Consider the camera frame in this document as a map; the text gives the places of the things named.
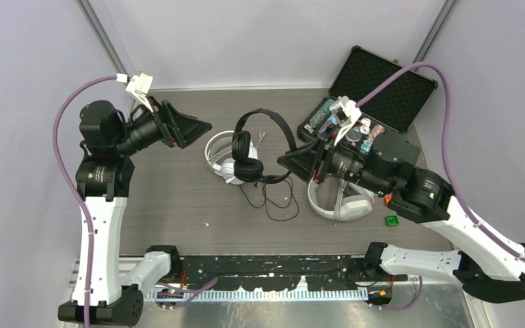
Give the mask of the black headphones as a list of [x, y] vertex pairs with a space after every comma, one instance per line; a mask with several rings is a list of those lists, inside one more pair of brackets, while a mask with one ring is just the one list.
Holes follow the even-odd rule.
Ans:
[[273, 120], [284, 134], [289, 150], [297, 148], [290, 126], [279, 113], [263, 108], [249, 111], [239, 118], [232, 134], [231, 153], [234, 160], [234, 177], [243, 182], [261, 182], [266, 185], [278, 184], [286, 180], [290, 176], [291, 171], [288, 170], [282, 175], [263, 174], [265, 167], [260, 159], [260, 151], [258, 150], [260, 144], [255, 144], [251, 133], [244, 130], [247, 120], [255, 114], [264, 114]]

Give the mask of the small white headphones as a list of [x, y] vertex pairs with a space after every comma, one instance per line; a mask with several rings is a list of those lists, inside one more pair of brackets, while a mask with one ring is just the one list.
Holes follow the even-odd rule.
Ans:
[[204, 148], [204, 158], [210, 170], [227, 185], [242, 185], [244, 181], [234, 174], [232, 138], [234, 131], [222, 131], [211, 137]]

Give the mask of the large white grey headphones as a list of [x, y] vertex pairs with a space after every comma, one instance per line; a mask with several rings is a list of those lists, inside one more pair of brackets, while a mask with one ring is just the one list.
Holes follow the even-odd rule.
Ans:
[[332, 221], [354, 221], [373, 210], [375, 194], [356, 184], [340, 181], [337, 200], [333, 209], [320, 206], [317, 189], [319, 184], [311, 180], [307, 186], [307, 197], [312, 209], [325, 219]]

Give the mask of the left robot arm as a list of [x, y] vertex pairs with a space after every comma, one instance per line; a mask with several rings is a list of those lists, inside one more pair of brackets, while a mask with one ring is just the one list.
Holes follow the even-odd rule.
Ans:
[[80, 119], [84, 155], [71, 182], [82, 213], [80, 267], [71, 299], [57, 315], [69, 323], [133, 327], [145, 296], [161, 279], [176, 282], [183, 265], [175, 246], [153, 245], [127, 274], [119, 273], [122, 219], [135, 170], [131, 158], [157, 142], [186, 148], [212, 126], [155, 99], [129, 118], [97, 100], [82, 108]]

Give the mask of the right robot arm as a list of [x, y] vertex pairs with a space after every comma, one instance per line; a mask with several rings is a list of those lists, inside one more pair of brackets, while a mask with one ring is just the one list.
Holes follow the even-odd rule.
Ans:
[[323, 182], [330, 175], [389, 195], [390, 210], [454, 245], [452, 251], [421, 251], [372, 242], [362, 263], [369, 279], [417, 275], [452, 282], [489, 303], [525, 300], [525, 243], [473, 221], [449, 182], [417, 166], [419, 154], [419, 147], [402, 136], [384, 133], [367, 153], [317, 139], [286, 152], [278, 163], [306, 182]]

